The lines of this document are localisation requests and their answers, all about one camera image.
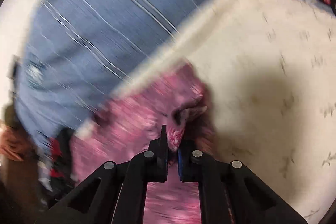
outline red fabric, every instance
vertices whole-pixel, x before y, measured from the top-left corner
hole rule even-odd
[[[58,156],[62,155],[62,152],[59,147],[59,143],[55,138],[50,138],[50,144],[51,144],[51,159],[55,161]]]
[[[204,84],[190,65],[164,75],[139,94],[111,99],[95,116],[92,136],[73,138],[73,171],[80,181],[107,160],[117,164],[146,150],[167,125],[169,148],[176,151],[182,137],[195,140],[200,150],[212,152],[213,131]],[[176,164],[166,183],[149,183],[143,223],[200,223],[197,183],[181,183]]]
[[[50,170],[50,176],[53,178],[64,178],[64,174],[62,172],[56,171],[54,168]]]

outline blue striped cloth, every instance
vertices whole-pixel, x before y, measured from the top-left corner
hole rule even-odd
[[[18,74],[19,119],[36,145],[78,128],[205,0],[43,0]]]

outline pink tie-dye cloth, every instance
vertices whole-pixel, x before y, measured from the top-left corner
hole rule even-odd
[[[73,172],[84,180],[102,163],[129,161],[159,138],[167,125],[168,146],[176,151],[182,137],[192,138],[198,149],[212,152],[205,85],[187,64],[169,73],[138,94],[109,100],[95,114],[90,138],[73,138]],[[197,183],[181,183],[177,164],[168,169],[165,183],[149,183],[143,223],[201,223]]]

